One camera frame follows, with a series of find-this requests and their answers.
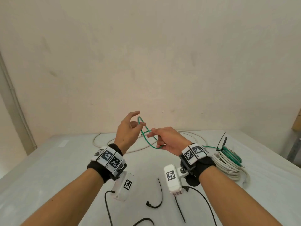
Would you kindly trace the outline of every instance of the white wall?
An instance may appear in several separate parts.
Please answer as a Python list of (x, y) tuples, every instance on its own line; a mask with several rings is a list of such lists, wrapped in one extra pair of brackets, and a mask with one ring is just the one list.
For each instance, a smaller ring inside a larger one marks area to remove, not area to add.
[(0, 179), (26, 157), (26, 152), (0, 96)]
[(301, 106), (301, 0), (2, 0), (0, 50), (37, 144), (241, 129), (280, 152)]

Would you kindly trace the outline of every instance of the screw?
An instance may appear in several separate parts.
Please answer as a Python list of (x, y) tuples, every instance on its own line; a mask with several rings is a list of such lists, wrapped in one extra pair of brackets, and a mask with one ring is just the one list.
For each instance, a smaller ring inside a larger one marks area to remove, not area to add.
[(182, 174), (184, 174), (186, 170), (185, 170), (184, 167), (181, 167), (180, 171), (181, 171)]

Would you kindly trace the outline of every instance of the hand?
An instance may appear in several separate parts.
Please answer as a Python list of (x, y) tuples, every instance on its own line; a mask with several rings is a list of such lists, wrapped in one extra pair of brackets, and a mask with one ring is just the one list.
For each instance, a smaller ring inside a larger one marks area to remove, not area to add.
[(118, 126), (114, 144), (119, 147), (123, 155), (136, 142), (142, 127), (146, 125), (144, 122), (138, 124), (137, 121), (131, 121), (131, 118), (138, 114), (140, 111), (130, 112)]
[(147, 134), (147, 137), (153, 137), (158, 135), (157, 147), (161, 147), (163, 150), (167, 150), (170, 153), (179, 156), (182, 151), (192, 144), (191, 141), (187, 140), (184, 136), (178, 133), (172, 127), (166, 128), (152, 128), (151, 132)]

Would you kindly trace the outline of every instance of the white table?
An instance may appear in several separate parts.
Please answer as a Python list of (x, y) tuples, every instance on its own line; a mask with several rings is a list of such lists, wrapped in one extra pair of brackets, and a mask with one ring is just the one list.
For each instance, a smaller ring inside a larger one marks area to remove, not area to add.
[[(209, 145), (216, 146), (224, 131), (194, 132), (203, 136)], [(0, 224), (20, 225), (39, 206), (77, 178), (97, 151), (92, 145), (94, 136), (53, 136), (4, 176), (0, 180)], [(96, 143), (106, 145), (114, 136), (113, 133), (101, 134)], [(230, 130), (225, 136), (228, 137), (226, 145), (241, 156), (243, 165), (250, 173), (251, 184), (246, 191), (283, 225), (299, 225), (301, 169), (240, 131)], [(204, 144), (200, 138), (196, 139), (199, 144)], [(146, 146), (145, 140), (140, 138), (131, 149), (143, 146)], [(126, 154), (125, 159), (128, 165), (126, 171), (135, 175), (136, 183), (123, 203), (108, 195), (113, 225), (131, 226), (143, 217), (153, 219), (156, 225), (183, 225), (163, 174), (165, 165), (173, 163), (179, 166), (179, 158), (149, 147)], [(163, 204), (158, 209), (150, 209), (145, 205), (147, 201), (152, 205), (161, 201), (157, 176), (162, 185)], [(109, 225), (103, 195), (112, 188), (113, 183), (110, 180), (103, 186), (80, 225)], [(201, 186), (197, 189), (205, 194)], [(186, 225), (214, 225), (205, 200), (194, 190), (179, 195), (178, 202)]]

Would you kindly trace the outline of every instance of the forearm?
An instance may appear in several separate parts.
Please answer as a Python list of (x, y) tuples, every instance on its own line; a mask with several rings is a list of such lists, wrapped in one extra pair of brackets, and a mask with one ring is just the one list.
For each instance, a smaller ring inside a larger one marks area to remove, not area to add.
[(207, 168), (199, 180), (223, 226), (281, 226), (246, 191), (216, 167)]
[(54, 195), (21, 226), (78, 225), (103, 185), (94, 169), (87, 169), (77, 179)]

